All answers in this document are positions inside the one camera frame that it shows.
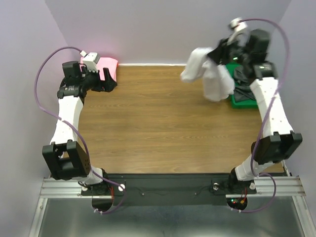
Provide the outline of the white t shirt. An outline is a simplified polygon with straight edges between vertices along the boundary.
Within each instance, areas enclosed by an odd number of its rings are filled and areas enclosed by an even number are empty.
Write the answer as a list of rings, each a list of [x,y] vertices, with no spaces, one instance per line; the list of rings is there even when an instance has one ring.
[[[235,81],[224,65],[217,65],[207,57],[212,52],[211,47],[198,47],[194,49],[187,60],[180,80],[192,83],[202,80],[203,95],[205,99],[219,102],[233,95]]]

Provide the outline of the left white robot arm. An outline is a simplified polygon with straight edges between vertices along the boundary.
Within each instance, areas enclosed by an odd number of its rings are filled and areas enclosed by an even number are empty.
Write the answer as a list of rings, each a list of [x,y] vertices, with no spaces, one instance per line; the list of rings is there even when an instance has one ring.
[[[100,195],[106,194],[110,182],[106,172],[91,165],[87,144],[79,134],[79,117],[88,91],[111,92],[117,86],[118,61],[102,57],[97,71],[89,71],[88,62],[69,61],[62,64],[64,78],[57,98],[59,112],[54,135],[43,146],[42,155],[56,180],[76,180],[82,186],[92,186]]]

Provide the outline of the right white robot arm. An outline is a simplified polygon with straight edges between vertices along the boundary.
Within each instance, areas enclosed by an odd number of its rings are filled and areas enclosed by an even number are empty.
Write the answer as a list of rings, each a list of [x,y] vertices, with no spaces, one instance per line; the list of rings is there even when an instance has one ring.
[[[242,34],[243,31],[234,32],[220,40],[207,55],[217,65],[235,61],[242,66],[262,120],[250,156],[229,174],[227,187],[233,193],[242,190],[266,168],[289,159],[303,141],[302,134],[294,132],[286,117],[276,67],[266,59],[270,33],[252,30],[245,45],[241,46],[238,37]]]

